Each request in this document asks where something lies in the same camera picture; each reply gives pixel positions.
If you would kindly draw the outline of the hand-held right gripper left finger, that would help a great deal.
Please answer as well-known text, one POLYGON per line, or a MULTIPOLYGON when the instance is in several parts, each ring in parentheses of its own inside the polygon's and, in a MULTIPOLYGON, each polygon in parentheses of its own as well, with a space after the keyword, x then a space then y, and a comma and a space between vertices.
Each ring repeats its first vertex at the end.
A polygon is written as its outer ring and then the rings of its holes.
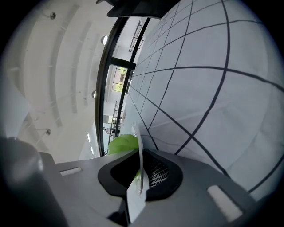
POLYGON ((63 176, 67 186, 102 216, 124 227, 130 225, 127 189, 139 170, 137 149, 56 167, 60 172, 81 168, 63 176))

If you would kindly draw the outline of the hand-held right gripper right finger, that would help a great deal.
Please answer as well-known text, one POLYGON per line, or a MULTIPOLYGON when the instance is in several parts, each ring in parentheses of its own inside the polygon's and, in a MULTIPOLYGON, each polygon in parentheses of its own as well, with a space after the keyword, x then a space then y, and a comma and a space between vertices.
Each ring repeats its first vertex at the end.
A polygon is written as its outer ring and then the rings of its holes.
POLYGON ((208 164, 146 149, 144 169, 154 165, 164 179, 146 192, 135 227, 242 227, 257 202, 238 184, 208 164))

